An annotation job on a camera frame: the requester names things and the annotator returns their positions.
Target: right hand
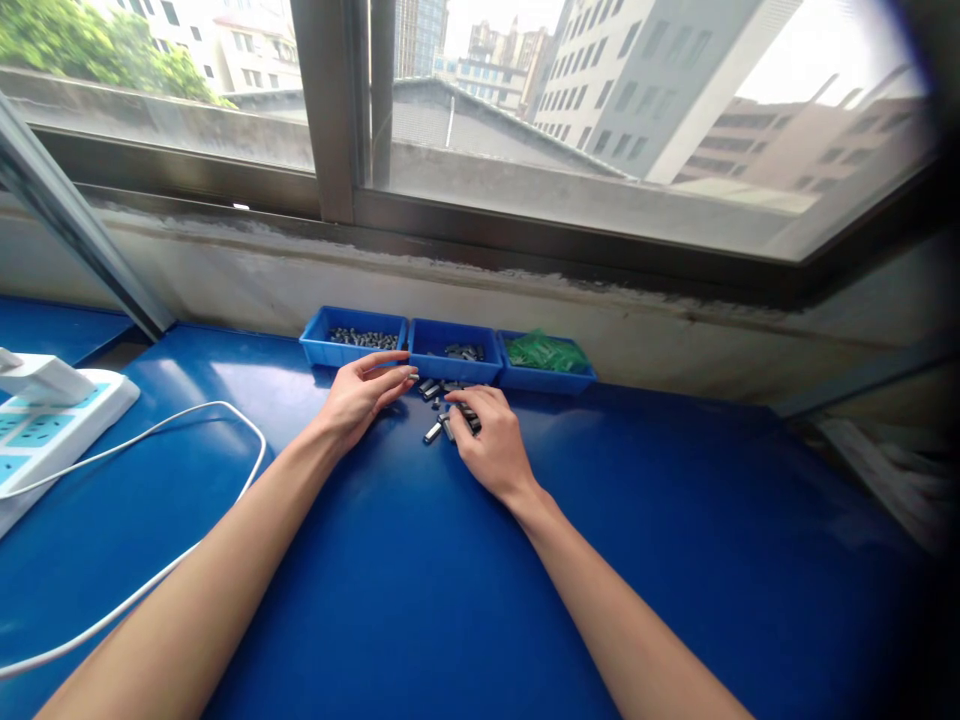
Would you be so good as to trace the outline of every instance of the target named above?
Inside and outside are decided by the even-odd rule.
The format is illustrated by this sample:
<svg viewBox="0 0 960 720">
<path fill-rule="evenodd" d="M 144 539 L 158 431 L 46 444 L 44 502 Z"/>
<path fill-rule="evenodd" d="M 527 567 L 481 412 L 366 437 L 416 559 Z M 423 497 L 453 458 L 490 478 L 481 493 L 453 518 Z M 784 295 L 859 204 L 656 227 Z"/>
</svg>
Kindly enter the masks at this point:
<svg viewBox="0 0 960 720">
<path fill-rule="evenodd" d="M 537 481 L 520 437 L 520 421 L 503 392 L 481 385 L 449 393 L 446 399 L 466 403 L 480 418 L 480 433 L 474 437 L 460 410 L 450 408 L 450 427 L 460 457 L 480 484 L 505 505 L 536 491 Z"/>
</svg>

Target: white cable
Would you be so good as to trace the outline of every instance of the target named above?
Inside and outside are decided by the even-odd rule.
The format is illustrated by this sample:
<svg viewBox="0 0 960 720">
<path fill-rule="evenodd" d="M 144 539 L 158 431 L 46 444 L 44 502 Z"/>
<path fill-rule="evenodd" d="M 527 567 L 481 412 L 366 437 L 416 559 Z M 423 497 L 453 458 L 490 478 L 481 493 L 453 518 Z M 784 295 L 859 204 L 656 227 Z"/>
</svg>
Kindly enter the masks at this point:
<svg viewBox="0 0 960 720">
<path fill-rule="evenodd" d="M 73 470 L 82 468 L 84 465 L 88 465 L 96 460 L 100 460 L 101 458 L 105 458 L 108 455 L 112 455 L 115 452 L 119 452 L 124 448 L 130 447 L 134 443 L 137 443 L 140 440 L 143 440 L 143 438 L 147 437 L 147 435 L 150 435 L 151 433 L 156 432 L 167 423 L 173 422 L 177 418 L 183 417 L 188 413 L 192 413 L 194 410 L 201 410 L 203 408 L 213 407 L 214 405 L 222 405 L 223 407 L 229 409 L 231 412 L 233 412 L 234 415 L 236 415 L 238 418 L 243 420 L 247 424 L 247 427 L 253 430 L 253 432 L 255 432 L 257 437 L 260 439 L 260 454 L 257 455 L 257 461 L 254 463 L 253 469 L 250 471 L 249 477 L 247 477 L 247 481 L 243 484 L 243 487 L 240 490 L 240 494 L 237 496 L 237 499 L 233 501 L 233 504 L 236 505 L 240 501 L 240 498 L 243 497 L 244 493 L 247 492 L 247 489 L 250 487 L 251 483 L 253 483 L 253 479 L 257 476 L 257 471 L 260 470 L 260 465 L 263 462 L 263 456 L 267 452 L 267 439 L 263 436 L 263 433 L 260 432 L 260 428 L 254 425 L 250 421 L 250 419 L 247 418 L 246 415 L 244 415 L 242 412 L 237 410 L 230 403 L 224 402 L 223 400 L 215 400 L 213 402 L 203 403 L 202 405 L 196 405 L 192 408 L 189 408 L 188 410 L 179 412 L 176 415 L 171 415 L 163 422 L 157 423 L 146 432 L 140 433 L 135 438 L 131 440 L 127 440 L 125 443 L 117 445 L 115 448 L 111 448 L 110 450 L 107 450 L 106 452 L 102 452 L 99 455 L 94 455 L 92 458 L 88 458 L 83 462 L 77 463 L 76 465 L 71 465 L 70 467 L 64 470 L 61 470 L 60 472 L 55 473 L 50 477 L 46 477 L 43 480 L 39 480 L 33 483 L 32 485 L 28 485 L 25 488 L 20 488 L 19 490 L 16 490 L 12 493 L 8 493 L 7 495 L 0 495 L 0 500 L 6 500 L 7 498 L 16 497 L 17 495 L 21 495 L 25 492 L 33 490 L 34 488 L 37 488 L 43 485 L 44 483 L 53 482 L 58 477 L 62 475 L 66 475 L 68 472 L 72 472 Z M 172 563 L 167 565 L 163 570 L 161 570 L 152 578 L 150 578 L 150 580 L 148 580 L 143 587 L 141 587 L 139 590 L 133 593 L 133 595 L 131 595 L 122 603 L 120 603 L 116 608 L 114 608 L 114 610 L 110 612 L 110 614 L 108 614 L 106 617 L 98 621 L 95 625 L 91 625 L 88 629 L 84 630 L 82 633 L 80 633 L 75 638 L 73 638 L 73 640 L 65 642 L 63 645 L 60 645 L 59 647 L 55 647 L 53 650 L 48 650 L 45 653 L 35 655 L 32 658 L 21 660 L 20 662 L 14 663 L 13 665 L 7 665 L 6 667 L 0 667 L 0 680 L 6 680 L 7 678 L 12 678 L 12 677 L 15 677 L 16 675 L 25 673 L 28 670 L 33 670 L 34 668 L 38 668 L 41 665 L 46 665 L 48 662 L 52 662 L 57 658 L 63 657 L 67 653 L 83 645 L 83 643 L 85 643 L 87 640 L 94 637 L 97 633 L 99 633 L 105 627 L 110 625 L 110 623 L 112 623 L 118 617 L 123 615 L 123 613 L 129 610 L 133 605 L 135 605 L 137 601 L 140 600 L 140 598 L 142 598 L 144 595 L 150 592 L 150 590 L 152 590 L 157 584 L 159 584 L 161 580 L 163 580 L 167 575 L 169 575 L 173 571 L 173 569 L 177 565 L 179 565 L 185 557 L 187 557 L 187 555 L 189 555 L 194 550 L 196 550 L 197 545 L 199 544 L 200 543 L 198 542 L 196 545 L 188 549 L 180 557 L 178 557 Z"/>
</svg>

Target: power strip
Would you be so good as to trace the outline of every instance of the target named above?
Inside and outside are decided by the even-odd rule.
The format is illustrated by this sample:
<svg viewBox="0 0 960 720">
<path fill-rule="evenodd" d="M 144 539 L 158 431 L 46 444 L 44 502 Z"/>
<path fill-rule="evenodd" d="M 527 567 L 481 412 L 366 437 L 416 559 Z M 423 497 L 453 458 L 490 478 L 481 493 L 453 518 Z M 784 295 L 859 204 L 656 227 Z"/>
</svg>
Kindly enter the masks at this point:
<svg viewBox="0 0 960 720">
<path fill-rule="evenodd" d="M 140 397 L 140 389 L 119 373 L 78 372 L 96 389 L 76 405 L 19 397 L 0 405 L 0 498 L 73 465 Z M 0 538 L 53 484 L 0 501 Z"/>
</svg>

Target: finger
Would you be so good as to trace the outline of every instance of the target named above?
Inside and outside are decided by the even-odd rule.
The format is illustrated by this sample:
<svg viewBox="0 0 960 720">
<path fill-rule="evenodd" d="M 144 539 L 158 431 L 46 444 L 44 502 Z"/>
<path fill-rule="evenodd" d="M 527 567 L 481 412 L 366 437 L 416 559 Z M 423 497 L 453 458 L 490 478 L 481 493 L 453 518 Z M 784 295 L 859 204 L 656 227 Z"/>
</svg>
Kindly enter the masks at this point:
<svg viewBox="0 0 960 720">
<path fill-rule="evenodd" d="M 366 380 L 364 385 L 370 386 L 377 395 L 383 395 L 385 392 L 393 390 L 398 385 L 403 384 L 410 379 L 410 376 L 417 371 L 410 365 L 401 365 L 400 367 L 388 368 L 387 372 L 372 380 Z"/>
<path fill-rule="evenodd" d="M 365 373 L 367 370 L 372 370 L 377 365 L 406 360 L 408 357 L 410 357 L 410 353 L 406 350 L 387 350 L 385 352 L 364 355 L 359 360 L 354 360 L 352 363 L 350 363 L 350 366 L 357 370 L 357 372 Z"/>
<path fill-rule="evenodd" d="M 487 420 L 499 412 L 497 405 L 489 396 L 476 390 L 454 390 L 446 395 L 446 400 L 447 402 L 465 402 L 480 418 L 481 424 L 486 424 Z"/>
<path fill-rule="evenodd" d="M 415 380 L 406 380 L 405 382 L 397 385 L 392 390 L 387 390 L 383 395 L 380 396 L 380 399 L 377 400 L 376 410 L 374 412 L 380 412 L 383 408 L 389 405 L 392 402 L 396 402 L 401 398 L 410 388 L 414 386 Z"/>
<path fill-rule="evenodd" d="M 447 422 L 450 423 L 450 430 L 453 432 L 453 437 L 456 438 L 457 441 L 457 447 L 461 451 L 467 447 L 469 443 L 477 442 L 477 439 L 470 431 L 470 426 L 467 424 L 466 418 L 463 417 L 463 413 L 460 412 L 460 408 L 456 406 L 450 408 L 450 419 Z"/>
<path fill-rule="evenodd" d="M 510 403 L 507 402 L 507 398 L 504 396 L 503 390 L 500 388 L 492 388 L 486 385 L 475 385 L 467 388 L 467 390 L 476 390 L 477 392 L 482 392 L 484 395 L 488 395 L 489 397 L 493 398 L 493 401 L 498 405 L 505 407 L 507 410 L 510 409 Z"/>
</svg>

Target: blue bin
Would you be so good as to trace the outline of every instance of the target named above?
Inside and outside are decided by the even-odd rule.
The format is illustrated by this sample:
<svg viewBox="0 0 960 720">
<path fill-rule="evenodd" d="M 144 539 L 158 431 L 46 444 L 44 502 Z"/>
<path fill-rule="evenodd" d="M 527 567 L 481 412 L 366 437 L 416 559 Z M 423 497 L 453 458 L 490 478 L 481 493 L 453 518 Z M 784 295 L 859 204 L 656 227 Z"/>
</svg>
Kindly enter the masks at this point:
<svg viewBox="0 0 960 720">
<path fill-rule="evenodd" d="M 320 311 L 313 316 L 307 324 L 307 329 L 300 336 L 300 344 L 303 345 L 303 350 L 307 354 L 307 362 L 311 365 L 343 367 L 365 355 L 380 352 L 377 348 L 331 342 L 330 331 L 341 327 L 355 328 L 359 333 L 382 332 L 397 335 L 399 340 L 396 349 L 398 350 L 403 349 L 407 335 L 407 320 L 399 315 L 382 315 L 327 305 L 320 308 Z"/>
<path fill-rule="evenodd" d="M 592 365 L 587 365 L 586 369 L 579 373 L 560 373 L 552 370 L 536 370 L 511 365 L 506 341 L 523 337 L 526 334 L 511 332 L 510 330 L 497 330 L 497 347 L 500 351 L 500 358 L 503 360 L 503 372 L 500 373 L 500 382 L 498 383 L 500 387 L 559 395 L 579 395 L 597 381 L 597 374 L 593 371 Z M 569 338 L 551 337 L 550 339 L 577 345 Z"/>
<path fill-rule="evenodd" d="M 490 328 L 415 318 L 407 338 L 410 364 L 415 365 L 423 377 L 489 384 L 496 380 L 503 367 L 497 339 Z M 484 361 L 448 358 L 445 348 L 453 344 L 482 346 Z"/>
</svg>

